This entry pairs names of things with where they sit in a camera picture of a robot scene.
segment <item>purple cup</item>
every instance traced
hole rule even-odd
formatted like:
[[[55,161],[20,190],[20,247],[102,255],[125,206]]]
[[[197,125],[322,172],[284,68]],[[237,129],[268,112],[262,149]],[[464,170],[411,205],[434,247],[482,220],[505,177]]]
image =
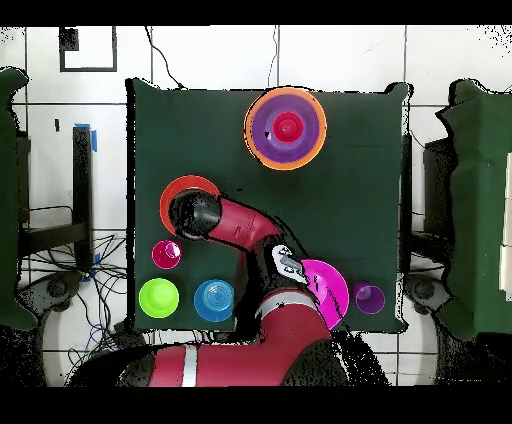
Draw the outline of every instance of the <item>purple cup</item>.
[[[366,315],[378,314],[386,304],[382,290],[370,283],[357,283],[354,286],[354,297],[357,307]]]

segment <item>black frame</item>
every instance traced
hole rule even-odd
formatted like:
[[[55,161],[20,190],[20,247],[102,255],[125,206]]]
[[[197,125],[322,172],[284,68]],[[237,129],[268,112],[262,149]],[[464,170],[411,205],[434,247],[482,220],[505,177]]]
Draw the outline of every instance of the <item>black frame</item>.
[[[112,27],[112,66],[107,67],[85,67],[85,68],[66,68],[66,51],[77,51],[78,48],[78,30],[75,31],[74,43],[72,45],[66,45],[64,39],[65,28],[59,28],[59,61],[60,61],[60,72],[117,72],[117,32],[116,27]]]
[[[92,248],[92,184],[91,184],[91,133],[89,128],[73,128],[73,214],[72,223],[48,228],[28,228],[20,230],[19,256],[49,250],[54,247],[74,243],[76,266],[83,272],[93,265]],[[28,210],[28,152],[18,149],[20,174],[21,210]]]

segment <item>white label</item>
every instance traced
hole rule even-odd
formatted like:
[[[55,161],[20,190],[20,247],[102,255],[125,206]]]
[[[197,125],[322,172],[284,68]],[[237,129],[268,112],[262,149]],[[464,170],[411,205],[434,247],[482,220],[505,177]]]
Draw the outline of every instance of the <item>white label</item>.
[[[300,262],[295,262],[291,260],[291,262],[293,262],[294,264],[287,265],[286,262],[290,262],[290,260],[283,261],[283,258],[286,259],[290,256],[292,256],[292,251],[284,244],[279,244],[272,249],[272,258],[274,259],[277,272],[279,272],[279,274],[285,277],[291,278],[295,281],[298,281],[299,283],[307,285],[308,282],[304,277],[304,268],[302,264]]]

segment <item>dark green board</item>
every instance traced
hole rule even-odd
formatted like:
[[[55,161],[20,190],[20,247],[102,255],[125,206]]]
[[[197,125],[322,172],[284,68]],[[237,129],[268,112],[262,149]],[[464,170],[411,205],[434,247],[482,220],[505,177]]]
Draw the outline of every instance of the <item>dark green board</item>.
[[[160,270],[151,260],[153,245],[172,239],[159,218],[160,195],[173,179],[192,174],[209,179],[234,200],[282,218],[308,253],[335,266],[349,288],[360,280],[380,286],[385,308],[366,316],[351,302],[346,315],[351,329],[402,329],[395,303],[406,84],[387,94],[313,93],[327,117],[327,138],[317,157],[294,171],[268,169],[247,150],[245,114],[262,91],[164,91],[140,80],[133,85],[135,328],[233,329],[232,320],[202,320],[193,296],[211,278],[234,283],[237,251],[184,241],[175,269]],[[180,292],[178,309],[165,319],[148,317],[138,305],[139,289],[155,277],[169,279]]]
[[[458,165],[451,176],[455,246],[447,284],[454,298],[438,317],[463,340],[512,333],[512,302],[499,289],[507,154],[512,151],[512,95],[471,80],[440,116],[453,135]]]
[[[0,68],[0,324],[30,330],[37,319],[15,298],[18,285],[19,191],[16,121],[12,97],[28,82],[20,69]]]

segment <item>pink cup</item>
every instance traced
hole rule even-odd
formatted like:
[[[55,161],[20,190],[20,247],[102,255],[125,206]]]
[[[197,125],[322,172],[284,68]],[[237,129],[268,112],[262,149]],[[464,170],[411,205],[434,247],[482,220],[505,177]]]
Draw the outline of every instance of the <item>pink cup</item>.
[[[153,247],[151,257],[158,268],[174,268],[181,259],[181,246],[172,240],[159,241]]]
[[[302,265],[309,281],[308,289],[318,299],[318,311],[322,314],[327,328],[332,330],[348,310],[347,283],[338,270],[326,262],[304,259]]]

